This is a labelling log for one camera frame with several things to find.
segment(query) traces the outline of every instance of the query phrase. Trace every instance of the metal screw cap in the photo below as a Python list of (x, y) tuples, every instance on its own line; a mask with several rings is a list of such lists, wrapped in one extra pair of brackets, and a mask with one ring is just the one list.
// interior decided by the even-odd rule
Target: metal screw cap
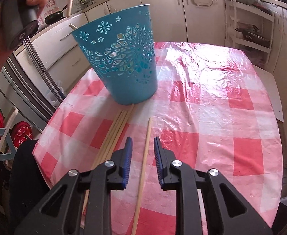
[(68, 175), (69, 175), (70, 177), (75, 177), (77, 174), (78, 174), (78, 171), (75, 170), (75, 169), (71, 169), (71, 170), (68, 172)]
[(172, 164), (175, 167), (180, 167), (180, 166), (182, 166), (183, 163), (179, 160), (174, 160), (174, 161), (172, 161)]
[(210, 169), (209, 174), (215, 177), (219, 174), (219, 171), (217, 169)]
[(114, 162), (112, 160), (108, 160), (104, 163), (104, 165), (107, 167), (112, 167), (114, 165)]

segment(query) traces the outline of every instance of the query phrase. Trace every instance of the white shelf rack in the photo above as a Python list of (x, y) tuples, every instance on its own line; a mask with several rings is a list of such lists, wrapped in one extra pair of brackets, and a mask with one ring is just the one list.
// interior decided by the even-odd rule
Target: white shelf rack
[(232, 21), (231, 27), (232, 27), (233, 33), (236, 32), (235, 29), (238, 28), (238, 22), (240, 21), (237, 18), (237, 9), (241, 9), (241, 10), (244, 10), (244, 11), (249, 11), (249, 12), (251, 12), (251, 13), (253, 13), (255, 15), (258, 15), (259, 17), (271, 22), (270, 48), (258, 45), (258, 44), (254, 43), (254, 42), (250, 42), (250, 41), (247, 41), (247, 40), (244, 40), (244, 39), (241, 39), (241, 38), (238, 38), (238, 37), (236, 37), (234, 35), (229, 34), (229, 37), (230, 37), (230, 39), (233, 42), (233, 45), (232, 45), (233, 48), (236, 48), (236, 44), (239, 44), (239, 45), (244, 45), (244, 46), (255, 48), (257, 50), (265, 52), (267, 54), (267, 59), (266, 59), (266, 63), (267, 63), (268, 60), (269, 60), (270, 53), (271, 53), (271, 46), (272, 46), (272, 40), (273, 40), (274, 13), (272, 12), (272, 15), (269, 15), (269, 14), (259, 10), (258, 8), (246, 5), (244, 3), (237, 2), (236, 0), (226, 0), (226, 5), (229, 6), (229, 7), (232, 7), (233, 11), (234, 11), (233, 15), (229, 15), (229, 19)]

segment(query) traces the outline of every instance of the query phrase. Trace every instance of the finger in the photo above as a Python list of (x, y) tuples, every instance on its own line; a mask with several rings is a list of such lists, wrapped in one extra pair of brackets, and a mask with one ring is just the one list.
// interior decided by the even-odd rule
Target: finger
[(39, 8), (44, 8), (44, 6), (47, 4), (48, 0), (26, 0), (26, 4), (28, 6), (36, 6), (38, 5)]

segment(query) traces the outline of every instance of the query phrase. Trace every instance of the dish rack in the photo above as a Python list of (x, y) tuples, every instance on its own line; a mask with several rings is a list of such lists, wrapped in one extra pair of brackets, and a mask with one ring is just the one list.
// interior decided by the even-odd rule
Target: dish rack
[[(271, 53), (271, 46), (273, 40), (273, 31), (274, 31), (274, 13), (271, 11), (272, 15), (269, 15), (255, 7), (246, 5), (244, 3), (237, 2), (236, 0), (226, 0), (227, 14), (228, 14), (228, 25), (226, 32), (226, 46), (231, 46), (232, 48), (237, 48), (238, 45), (243, 45), (247, 47), (251, 47), (262, 52), (266, 53), (266, 64), (268, 63), (269, 56)], [(264, 47), (258, 45), (254, 42), (238, 38), (236, 36), (236, 28), (239, 28), (238, 23), (246, 23), (241, 22), (239, 18), (239, 14), (241, 11), (248, 11), (252, 14), (252, 18), (258, 19), (257, 22), (259, 24), (259, 28), (261, 29), (260, 33), (262, 36), (266, 35), (266, 39), (270, 40), (270, 45), (268, 47)]]

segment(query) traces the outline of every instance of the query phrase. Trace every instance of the pink checkered tablecloth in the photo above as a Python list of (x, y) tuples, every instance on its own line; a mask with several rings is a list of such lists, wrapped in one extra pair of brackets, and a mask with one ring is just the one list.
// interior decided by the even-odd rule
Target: pink checkered tablecloth
[[(112, 191), (113, 234), (130, 234), (147, 124), (153, 117), (137, 235), (174, 234), (174, 191), (158, 183), (153, 139), (191, 167), (217, 168), (272, 225), (282, 187), (282, 147), (268, 93), (240, 50), (155, 44), (158, 90), (135, 105), (116, 149), (133, 139), (129, 183)], [(120, 109), (90, 69), (57, 109), (33, 155), (49, 186), (70, 169), (90, 170)]]

